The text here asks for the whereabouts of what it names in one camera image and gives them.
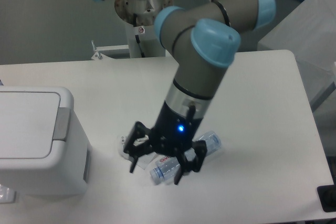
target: white box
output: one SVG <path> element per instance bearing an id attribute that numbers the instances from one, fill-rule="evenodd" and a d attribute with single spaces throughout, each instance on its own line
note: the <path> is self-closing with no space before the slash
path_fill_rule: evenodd
<path id="1" fill-rule="evenodd" d="M 0 86 L 0 184 L 23 194 L 84 193 L 91 145 L 61 87 Z"/>

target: white paper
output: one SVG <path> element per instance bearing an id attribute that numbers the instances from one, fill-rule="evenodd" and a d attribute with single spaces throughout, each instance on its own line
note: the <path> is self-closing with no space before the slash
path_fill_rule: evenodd
<path id="1" fill-rule="evenodd" d="M 127 137 L 128 137 L 127 135 L 118 135 L 117 136 L 118 152 L 123 158 L 125 158 L 127 160 L 130 160 L 129 155 L 123 152 L 124 144 L 125 144 L 125 141 L 126 141 Z M 146 140 L 146 138 L 137 139 L 134 142 L 134 145 L 141 144 L 145 140 Z M 144 155 L 144 156 L 142 156 L 138 159 L 138 162 L 137 162 L 136 165 L 140 166 L 142 169 L 145 170 L 146 167 L 149 165 L 149 163 L 152 162 L 152 160 L 155 158 L 155 156 L 156 156 L 155 152 L 152 152 L 151 154 L 148 154 L 148 155 Z"/>

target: white table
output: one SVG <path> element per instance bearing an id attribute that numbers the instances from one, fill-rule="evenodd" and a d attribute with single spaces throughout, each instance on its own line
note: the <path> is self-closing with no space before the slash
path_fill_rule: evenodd
<path id="1" fill-rule="evenodd" d="M 149 169 L 117 152 L 136 120 L 150 127 L 171 85 L 173 58 L 0 66 L 7 86 L 64 86 L 93 146 L 81 196 L 20 195 L 0 223 L 270 223 L 336 217 L 316 188 L 332 184 L 289 51 L 237 54 L 196 135 L 214 130 L 224 152 L 178 186 L 154 186 Z"/>

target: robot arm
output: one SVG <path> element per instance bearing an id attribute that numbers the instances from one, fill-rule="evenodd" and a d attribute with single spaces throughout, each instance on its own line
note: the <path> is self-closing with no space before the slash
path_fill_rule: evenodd
<path id="1" fill-rule="evenodd" d="M 273 20 L 274 0 L 210 0 L 209 4 L 185 11 L 176 6 L 163 9 L 154 29 L 161 45 L 179 63 L 160 114 L 153 128 L 136 122 L 124 152 L 138 158 L 157 152 L 176 156 L 180 163 L 174 183 L 185 172 L 201 169 L 207 149 L 205 141 L 192 139 L 240 45 L 238 32 L 256 29 Z M 135 140 L 148 140 L 135 146 Z M 184 152 L 193 148 L 195 158 Z"/>

